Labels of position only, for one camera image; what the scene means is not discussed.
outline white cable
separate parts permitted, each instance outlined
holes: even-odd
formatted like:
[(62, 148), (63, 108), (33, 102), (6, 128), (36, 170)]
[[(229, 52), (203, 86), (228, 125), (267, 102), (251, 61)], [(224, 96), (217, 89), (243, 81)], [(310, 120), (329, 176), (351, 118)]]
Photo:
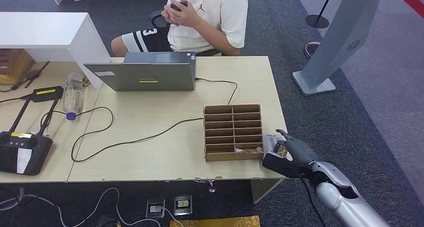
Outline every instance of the white cable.
[[(4, 208), (0, 208), (0, 212), (2, 212), (2, 211), (7, 211), (7, 210), (10, 210), (10, 209), (13, 209), (15, 206), (17, 206), (18, 204), (19, 204), (19, 202), (22, 200), (22, 198), (24, 197), (24, 188), (20, 188), (19, 189), (19, 196), (17, 197), (17, 200), (18, 201), (16, 201), (16, 199), (15, 198), (12, 198), (11, 200), (15, 200), (16, 201), (16, 203), (15, 204), (12, 204), (11, 206), (9, 206), (9, 207), (4, 207)], [(3, 202), (1, 202), (0, 203), (0, 206), (1, 205), (3, 205), (3, 204), (5, 204), (5, 203), (7, 203), (7, 202), (9, 202), (8, 200), (6, 200), (6, 201), (3, 201)]]
[(174, 217), (174, 215), (167, 209), (167, 208), (165, 208), (165, 207), (162, 207), (162, 209), (164, 209), (164, 210), (166, 210), (166, 212), (168, 212), (169, 213), (169, 215), (173, 218), (173, 220), (174, 221), (176, 221), (181, 227), (184, 227), (184, 225), (183, 225), (183, 223), (181, 223), (180, 221), (178, 221), (175, 217)]
[[(73, 226), (66, 226), (66, 224), (64, 223), (64, 220), (63, 220), (63, 216), (62, 216), (62, 210), (61, 210), (61, 208), (59, 207), (59, 206), (56, 206), (54, 203), (52, 203), (52, 202), (50, 202), (50, 200), (47, 200), (47, 199), (45, 199), (45, 198), (43, 198), (43, 197), (39, 197), (39, 196), (36, 196), (36, 195), (33, 195), (33, 194), (24, 194), (24, 195), (22, 195), (22, 198), (24, 198), (24, 197), (33, 197), (33, 198), (37, 198), (37, 199), (40, 199), (40, 200), (42, 200), (42, 201), (45, 201), (45, 202), (47, 202), (47, 203), (49, 203), (50, 205), (52, 205), (52, 206), (54, 206), (54, 207), (56, 207), (58, 210), (59, 210), (59, 216), (60, 216), (60, 222), (62, 223), (62, 225), (63, 225), (63, 227), (78, 227), (78, 226), (80, 226), (80, 225), (82, 225), (85, 221), (87, 221), (96, 211), (97, 211), (97, 208), (99, 207), (99, 204), (100, 204), (100, 201), (102, 200), (102, 198), (103, 198), (103, 196), (106, 194), (106, 192), (108, 192), (108, 191), (110, 191), (110, 190), (116, 190), (116, 192), (118, 193), (118, 197), (117, 197), (117, 199), (116, 199), (116, 213), (118, 214), (118, 216), (119, 216), (119, 220), (122, 222), (122, 223), (124, 223), (125, 225), (127, 225), (127, 226), (133, 226), (133, 225), (135, 225), (135, 224), (137, 224), (137, 223), (140, 223), (140, 222), (143, 222), (143, 221), (153, 221), (153, 222), (155, 222), (159, 227), (161, 227), (161, 224), (157, 221), (157, 220), (155, 220), (155, 219), (151, 219), (151, 218), (145, 218), (145, 219), (140, 219), (140, 220), (137, 220), (137, 221), (135, 221), (134, 223), (127, 223), (127, 222), (125, 222), (123, 219), (122, 219), (122, 217), (121, 217), (121, 214), (119, 213), (119, 210), (118, 210), (118, 202), (119, 202), (119, 197), (120, 197), (120, 192), (119, 192), (119, 190), (117, 189), (117, 188), (115, 188), (115, 187), (111, 187), (111, 188), (108, 188), (108, 189), (106, 189), (102, 194), (101, 194), (101, 196), (100, 196), (100, 198), (98, 199), (98, 202), (97, 202), (97, 204), (95, 205), (95, 208), (94, 208), (94, 210), (93, 210), (93, 212), (91, 212), (91, 214), (89, 214), (83, 221), (81, 221), (80, 223), (78, 223), (78, 224), (76, 224), (76, 225), (73, 225)], [(3, 201), (3, 202), (0, 202), (0, 206), (1, 205), (3, 205), (3, 204), (6, 204), (6, 203), (8, 203), (8, 202), (11, 202), (11, 201), (16, 201), (16, 199), (15, 198), (11, 198), (11, 199), (8, 199), (8, 200), (5, 200), (5, 201)], [(6, 207), (6, 209), (4, 209), (4, 210), (1, 210), (1, 211), (6, 211), (6, 210), (10, 210), (10, 209), (12, 209), (13, 207), (15, 207), (15, 206), (17, 206), (18, 205), (18, 203), (16, 202), (16, 204), (14, 204), (13, 206), (10, 206), (10, 207)]]

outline wooden table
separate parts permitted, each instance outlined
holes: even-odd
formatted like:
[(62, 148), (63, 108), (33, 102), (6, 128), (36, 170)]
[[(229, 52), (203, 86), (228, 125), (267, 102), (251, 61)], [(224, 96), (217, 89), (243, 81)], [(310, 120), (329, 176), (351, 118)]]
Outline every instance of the wooden table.
[[(39, 70), (43, 65), (44, 62), (37, 63), (33, 69)], [(31, 94), (34, 89), (63, 86), (68, 74), (72, 72), (83, 74), (75, 62), (51, 62), (29, 88), (24, 88), (25, 84), (23, 84), (17, 90), (0, 93), (0, 101)], [(0, 85), (2, 90), (7, 90), (10, 87), (10, 85)], [(84, 99), (83, 109), (92, 109), (98, 95), (99, 90), (90, 85), (85, 90), (86, 98)], [(0, 132), (8, 131), (11, 128), (24, 102), (24, 100), (15, 100), (0, 103)], [(20, 133), (38, 132), (40, 130), (40, 119), (49, 111), (52, 103), (53, 101), (30, 102), (16, 131)], [(63, 111), (63, 102), (60, 101), (55, 109)], [(53, 139), (53, 145), (41, 173), (36, 176), (26, 176), (0, 172), (0, 183), (67, 182), (74, 164), (71, 160), (72, 145), (80, 135), (84, 134), (89, 119), (90, 115), (85, 114), (79, 116), (76, 121), (68, 121), (64, 115), (54, 113), (49, 127), (44, 132)]]
[[(260, 104), (264, 134), (286, 129), (266, 56), (198, 57), (196, 66), (199, 78), (238, 83), (232, 104)], [(31, 90), (22, 86), (1, 93), (0, 100), (26, 95), (33, 89), (63, 85), (71, 72), (81, 72), (75, 62), (52, 62), (30, 86)], [(230, 83), (204, 81), (197, 81), (195, 91), (177, 92), (115, 92), (105, 84), (99, 91), (90, 86), (84, 94), (84, 110), (108, 107), (115, 121), (110, 129), (85, 136), (75, 148), (76, 158), (84, 159), (108, 145), (158, 134), (185, 119), (201, 118), (204, 106), (227, 104), (233, 90)], [(0, 104), (1, 130), (9, 130), (22, 104), (19, 100)], [(40, 118), (50, 106), (51, 101), (30, 103), (17, 131), (38, 131)], [(56, 109), (63, 109), (62, 102)], [(202, 120), (182, 123), (159, 137), (113, 147), (85, 162), (73, 163), (74, 141), (84, 133), (105, 128), (110, 120), (109, 112), (102, 110), (81, 115), (76, 121), (53, 114), (46, 131), (53, 146), (41, 173), (0, 173), (0, 183), (250, 180), (253, 201), (257, 203), (285, 178), (263, 168), (260, 160), (205, 162)]]
[[(123, 59), (114, 58), (113, 62)], [(232, 104), (260, 104), (264, 134), (286, 129), (268, 57), (198, 57), (196, 76), (238, 83)], [(77, 159), (100, 149), (158, 134), (173, 124), (203, 117), (203, 107), (227, 104), (234, 85), (198, 81), (195, 91), (115, 92), (103, 85), (95, 103), (108, 107), (115, 121), (107, 131), (86, 136)], [(108, 126), (110, 114), (96, 112), (87, 132)], [(69, 182), (251, 180), (258, 202), (284, 176), (262, 167), (259, 160), (205, 162), (201, 120), (182, 123), (159, 137), (110, 148), (75, 163)]]

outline robotic arm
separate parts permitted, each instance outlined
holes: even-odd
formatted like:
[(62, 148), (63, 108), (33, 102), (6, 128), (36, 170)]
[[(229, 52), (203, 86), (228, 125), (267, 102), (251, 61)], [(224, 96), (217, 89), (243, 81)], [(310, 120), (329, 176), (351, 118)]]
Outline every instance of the robotic arm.
[[(345, 227), (389, 227), (336, 166), (319, 161), (312, 148), (302, 140), (282, 129), (276, 131), (285, 140), (277, 140), (268, 149), (265, 147), (262, 166), (288, 178), (308, 179), (321, 204)], [(280, 146), (286, 147), (293, 161), (277, 154)]]

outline wooden box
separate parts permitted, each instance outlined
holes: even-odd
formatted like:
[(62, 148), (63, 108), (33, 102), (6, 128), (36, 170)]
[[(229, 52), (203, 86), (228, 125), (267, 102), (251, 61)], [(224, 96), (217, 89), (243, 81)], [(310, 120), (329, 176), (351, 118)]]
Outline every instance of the wooden box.
[(206, 161), (261, 158), (264, 141), (259, 104), (205, 106), (203, 116)]
[(35, 61), (23, 49), (0, 49), (0, 84), (22, 82)]

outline smartphone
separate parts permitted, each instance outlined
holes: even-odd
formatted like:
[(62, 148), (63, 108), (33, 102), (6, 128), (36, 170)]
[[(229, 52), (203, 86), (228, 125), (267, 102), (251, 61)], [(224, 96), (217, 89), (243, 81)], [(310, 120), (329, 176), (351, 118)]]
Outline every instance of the smartphone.
[[(181, 1), (180, 2), (183, 6), (185, 6), (185, 7), (187, 7), (187, 6), (189, 6), (189, 2), (187, 1), (187, 0), (183, 0), (183, 1)], [(175, 4), (173, 4), (173, 3), (171, 3), (171, 8), (173, 8), (174, 10), (176, 10), (176, 11), (178, 11), (178, 12), (181, 12), (181, 9), (180, 8), (178, 8)]]
[[(179, 2), (183, 5), (183, 6), (185, 6), (185, 7), (187, 7), (187, 6), (189, 6), (189, 2), (187, 1), (187, 0), (179, 0)], [(181, 12), (181, 9), (180, 8), (178, 8), (175, 4), (173, 4), (173, 3), (171, 3), (171, 8), (173, 8), (174, 10), (176, 10), (176, 11), (178, 11), (178, 12)]]

